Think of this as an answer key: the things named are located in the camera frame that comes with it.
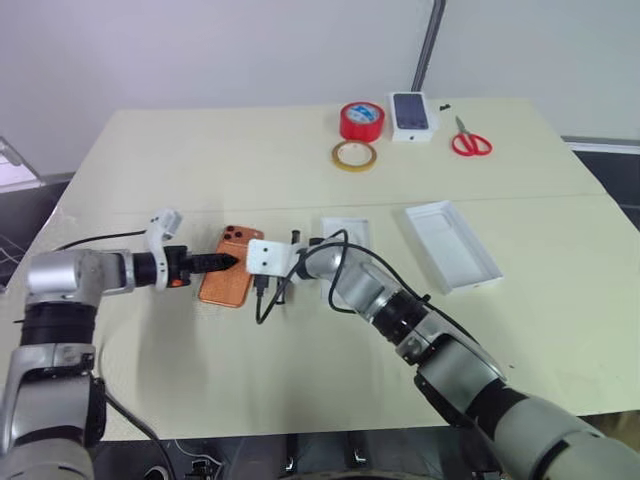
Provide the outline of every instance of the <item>scissors blade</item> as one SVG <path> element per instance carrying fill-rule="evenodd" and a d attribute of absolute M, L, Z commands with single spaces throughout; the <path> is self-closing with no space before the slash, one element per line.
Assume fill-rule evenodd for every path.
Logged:
<path fill-rule="evenodd" d="M 464 126 L 460 117 L 456 117 L 456 123 L 458 124 L 458 130 L 460 130 L 460 133 L 469 133 L 469 130 Z"/>

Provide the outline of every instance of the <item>white box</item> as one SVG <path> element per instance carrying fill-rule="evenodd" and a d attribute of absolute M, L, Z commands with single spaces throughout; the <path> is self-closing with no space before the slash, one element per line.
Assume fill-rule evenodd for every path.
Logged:
<path fill-rule="evenodd" d="M 503 274 L 451 202 L 406 209 L 445 295 L 495 282 Z"/>
<path fill-rule="evenodd" d="M 422 110 L 427 118 L 427 128 L 401 128 L 398 125 L 398 112 L 394 101 L 395 95 L 415 95 L 422 103 Z M 438 117 L 431 111 L 427 99 L 422 92 L 391 92 L 389 94 L 389 111 L 391 112 L 391 126 L 393 135 L 391 140 L 394 142 L 428 142 L 431 140 L 433 133 L 438 129 Z"/>

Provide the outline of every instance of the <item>red tape roll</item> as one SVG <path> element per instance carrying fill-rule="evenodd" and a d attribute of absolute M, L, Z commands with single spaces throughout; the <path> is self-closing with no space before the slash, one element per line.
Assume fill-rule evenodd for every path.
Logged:
<path fill-rule="evenodd" d="M 373 142 L 382 134 L 384 110 L 369 102 L 353 102 L 340 110 L 340 135 L 346 140 Z"/>

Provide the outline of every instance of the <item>phone case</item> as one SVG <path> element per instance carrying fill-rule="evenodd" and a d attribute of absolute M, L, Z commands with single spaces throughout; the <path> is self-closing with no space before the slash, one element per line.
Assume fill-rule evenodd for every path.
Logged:
<path fill-rule="evenodd" d="M 204 276 L 198 297 L 206 303 L 225 307 L 241 307 L 251 286 L 251 274 L 247 272 L 249 240 L 264 239 L 264 234 L 253 228 L 229 225 L 224 229 L 216 253 L 228 253 L 238 259 L 233 267 Z"/>

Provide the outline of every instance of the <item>tape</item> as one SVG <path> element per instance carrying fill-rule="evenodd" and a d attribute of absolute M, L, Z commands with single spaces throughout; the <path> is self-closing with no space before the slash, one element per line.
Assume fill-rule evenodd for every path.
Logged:
<path fill-rule="evenodd" d="M 352 165 L 350 163 L 345 163 L 341 156 L 344 155 L 345 148 L 364 148 L 368 150 L 369 160 L 366 163 Z M 373 167 L 373 164 L 376 163 L 376 158 L 378 154 L 375 149 L 366 142 L 360 142 L 358 140 L 345 140 L 344 142 L 340 142 L 338 145 L 333 147 L 333 151 L 331 152 L 331 159 L 333 160 L 333 164 L 347 172 L 365 172 Z"/>
<path fill-rule="evenodd" d="M 340 110 L 340 135 L 346 140 L 373 142 L 382 134 L 384 110 L 369 102 L 354 102 Z"/>

